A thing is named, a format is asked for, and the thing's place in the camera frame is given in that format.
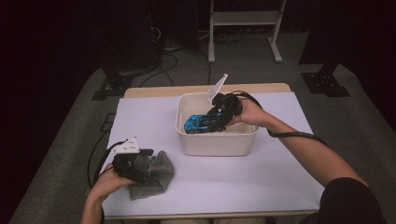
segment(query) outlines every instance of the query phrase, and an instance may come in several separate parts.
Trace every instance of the white tag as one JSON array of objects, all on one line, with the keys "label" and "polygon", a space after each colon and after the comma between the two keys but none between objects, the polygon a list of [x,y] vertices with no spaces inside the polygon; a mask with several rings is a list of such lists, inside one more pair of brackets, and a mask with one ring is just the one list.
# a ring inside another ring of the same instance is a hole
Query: white tag
[{"label": "white tag", "polygon": [[139,153],[140,147],[137,143],[136,137],[126,140],[126,142],[121,145],[115,146],[112,149],[115,154],[125,154],[125,153]]},{"label": "white tag", "polygon": [[219,93],[222,85],[224,84],[225,79],[227,79],[227,74],[224,74],[223,77],[216,83],[216,85],[209,91],[209,96],[207,97],[207,101],[212,104],[213,98]]}]

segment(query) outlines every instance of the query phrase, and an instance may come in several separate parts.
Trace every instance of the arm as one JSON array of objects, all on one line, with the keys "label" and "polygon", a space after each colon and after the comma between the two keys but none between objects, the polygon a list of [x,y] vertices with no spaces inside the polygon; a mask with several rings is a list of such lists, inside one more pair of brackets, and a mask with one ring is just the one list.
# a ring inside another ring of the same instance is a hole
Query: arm
[{"label": "arm", "polygon": [[[237,122],[259,125],[273,133],[288,133],[296,130],[282,120],[259,108],[248,99],[242,100],[243,111],[229,125]],[[322,143],[304,137],[280,138],[282,144],[297,161],[322,186],[339,177],[350,177],[367,186],[366,182],[334,151]]]},{"label": "arm", "polygon": [[112,164],[108,164],[105,171],[99,176],[93,185],[90,194],[85,202],[82,213],[81,224],[98,224],[102,217],[102,203],[107,196],[122,186],[131,185],[134,181],[124,177],[119,177],[112,169]]}]

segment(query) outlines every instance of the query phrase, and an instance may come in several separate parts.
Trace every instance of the sleeve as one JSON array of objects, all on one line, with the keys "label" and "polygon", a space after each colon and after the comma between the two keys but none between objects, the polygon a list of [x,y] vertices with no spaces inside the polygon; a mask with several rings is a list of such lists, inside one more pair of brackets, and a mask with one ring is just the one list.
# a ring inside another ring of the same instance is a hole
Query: sleeve
[{"label": "sleeve", "polygon": [[374,194],[358,180],[337,178],[320,199],[318,223],[387,223]]}]

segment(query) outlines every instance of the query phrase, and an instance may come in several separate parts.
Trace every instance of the gray cloth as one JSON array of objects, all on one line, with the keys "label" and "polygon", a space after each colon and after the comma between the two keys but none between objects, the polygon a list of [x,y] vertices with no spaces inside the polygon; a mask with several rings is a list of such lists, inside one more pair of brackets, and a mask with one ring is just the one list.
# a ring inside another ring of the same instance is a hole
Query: gray cloth
[{"label": "gray cloth", "polygon": [[157,157],[139,156],[134,161],[134,165],[139,170],[147,171],[149,178],[144,184],[134,184],[128,187],[131,200],[165,193],[175,175],[172,162],[164,151],[160,151]]}]

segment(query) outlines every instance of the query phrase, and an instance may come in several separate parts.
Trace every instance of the gray carpet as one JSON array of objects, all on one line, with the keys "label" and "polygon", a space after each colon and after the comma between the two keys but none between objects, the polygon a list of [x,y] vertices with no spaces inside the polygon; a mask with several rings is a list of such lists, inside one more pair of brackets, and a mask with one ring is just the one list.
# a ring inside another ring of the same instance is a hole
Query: gray carpet
[{"label": "gray carpet", "polygon": [[[227,73],[226,84],[285,82],[296,93],[312,130],[344,157],[370,184],[388,223],[396,223],[396,134],[362,90],[359,81],[342,65],[334,75],[351,97],[329,98],[311,94],[302,72],[317,72],[320,64],[298,65],[307,33],[280,33],[278,48],[284,60],[275,63],[264,35],[244,35],[231,45],[216,45],[216,62],[211,64],[210,84]],[[206,54],[206,45],[201,46]],[[173,53],[177,66],[168,72],[176,86],[205,85],[208,63],[196,50]],[[163,67],[173,64],[163,58]],[[137,77],[138,87],[149,75]],[[108,113],[116,113],[119,97],[92,101],[105,79],[101,69],[92,74],[54,139],[47,157],[15,212],[11,223],[79,223],[89,188],[86,167],[92,148],[103,135],[101,126]],[[158,75],[144,87],[170,86]],[[91,176],[106,148],[105,134],[93,154]],[[278,217],[277,223],[298,223],[303,217]],[[146,220],[125,223],[147,223]]]}]

